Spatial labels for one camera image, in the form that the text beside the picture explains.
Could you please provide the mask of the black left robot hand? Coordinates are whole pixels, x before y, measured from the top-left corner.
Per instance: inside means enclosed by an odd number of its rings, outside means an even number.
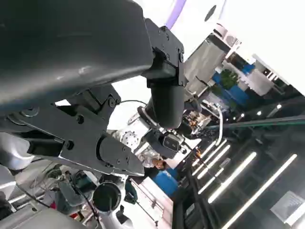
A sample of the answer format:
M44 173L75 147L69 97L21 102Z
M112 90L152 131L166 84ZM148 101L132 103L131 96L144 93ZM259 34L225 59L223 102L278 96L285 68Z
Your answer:
M107 133L120 101L112 83L145 77L157 123L177 128L183 51L132 0L1 1L1 152L142 176L137 156Z

